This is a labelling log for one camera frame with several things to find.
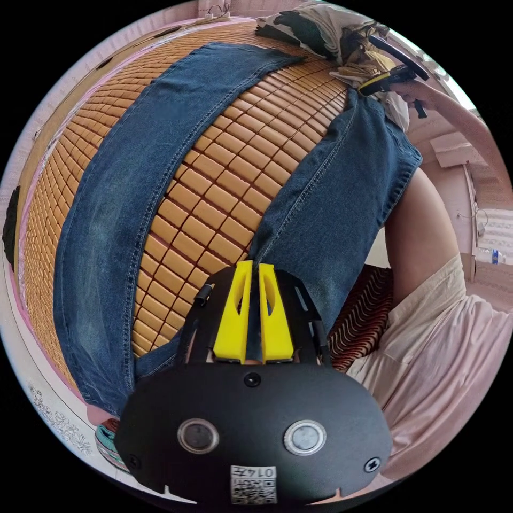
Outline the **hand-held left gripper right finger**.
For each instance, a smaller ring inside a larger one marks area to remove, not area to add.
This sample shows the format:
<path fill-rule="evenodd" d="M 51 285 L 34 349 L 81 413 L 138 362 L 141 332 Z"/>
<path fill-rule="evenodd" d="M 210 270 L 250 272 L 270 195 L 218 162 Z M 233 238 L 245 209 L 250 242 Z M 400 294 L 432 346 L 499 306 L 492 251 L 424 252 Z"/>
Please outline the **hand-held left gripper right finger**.
<path fill-rule="evenodd" d="M 291 361 L 293 343 L 274 266 L 261 263 L 258 272 L 262 362 Z"/>

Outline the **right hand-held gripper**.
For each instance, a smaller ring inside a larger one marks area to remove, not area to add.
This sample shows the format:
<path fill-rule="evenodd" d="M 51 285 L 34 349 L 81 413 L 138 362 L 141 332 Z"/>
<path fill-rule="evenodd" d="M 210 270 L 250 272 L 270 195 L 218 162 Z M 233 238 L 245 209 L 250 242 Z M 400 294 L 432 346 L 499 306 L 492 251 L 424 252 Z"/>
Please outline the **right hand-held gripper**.
<path fill-rule="evenodd" d="M 426 81 L 428 79 L 428 75 L 420 68 L 416 69 L 414 67 L 412 68 L 407 65 L 402 65 L 392 69 L 390 72 L 374 76 L 369 81 L 361 84 L 357 91 L 362 96 L 370 97 L 375 94 L 390 91 L 393 92 L 392 87 L 396 84 L 404 84 L 415 81 L 416 79 Z M 428 117 L 420 100 L 415 98 L 413 105 L 419 119 L 426 119 Z"/>

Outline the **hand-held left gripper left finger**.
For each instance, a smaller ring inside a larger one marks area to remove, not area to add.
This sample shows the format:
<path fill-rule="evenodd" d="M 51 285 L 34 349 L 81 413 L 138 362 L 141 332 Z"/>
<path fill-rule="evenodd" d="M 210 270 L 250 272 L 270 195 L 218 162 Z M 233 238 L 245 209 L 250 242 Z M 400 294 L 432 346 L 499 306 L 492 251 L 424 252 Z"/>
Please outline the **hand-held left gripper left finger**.
<path fill-rule="evenodd" d="M 245 363 L 252 267 L 248 260 L 235 267 L 213 345 L 217 360 Z"/>

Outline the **person's right hand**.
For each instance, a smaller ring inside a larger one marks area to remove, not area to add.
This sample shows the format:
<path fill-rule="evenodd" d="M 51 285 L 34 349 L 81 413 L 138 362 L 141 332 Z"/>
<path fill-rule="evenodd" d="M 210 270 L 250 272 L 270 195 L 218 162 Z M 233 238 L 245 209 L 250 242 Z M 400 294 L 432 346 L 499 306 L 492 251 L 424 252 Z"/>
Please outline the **person's right hand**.
<path fill-rule="evenodd" d="M 414 104 L 415 101 L 418 101 L 424 109 L 430 111 L 437 110 L 439 91 L 425 82 L 411 80 L 404 83 L 396 83 L 391 86 L 391 91 L 398 94 L 408 104 Z"/>

